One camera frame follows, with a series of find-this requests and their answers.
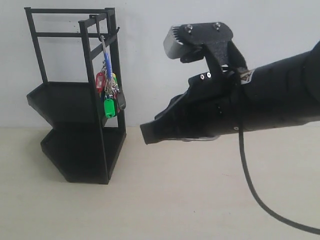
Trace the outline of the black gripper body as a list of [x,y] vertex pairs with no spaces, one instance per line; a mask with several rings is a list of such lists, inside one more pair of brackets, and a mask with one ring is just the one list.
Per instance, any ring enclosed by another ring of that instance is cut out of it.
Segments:
[[238,73],[225,79],[193,78],[188,89],[174,96],[154,120],[167,122],[185,135],[175,140],[208,140],[245,132],[245,101]]

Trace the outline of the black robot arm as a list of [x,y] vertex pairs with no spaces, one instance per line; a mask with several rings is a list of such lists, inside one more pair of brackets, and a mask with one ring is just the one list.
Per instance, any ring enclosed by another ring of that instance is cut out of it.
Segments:
[[221,77],[201,73],[140,126],[146,144],[301,126],[320,119],[320,47]]

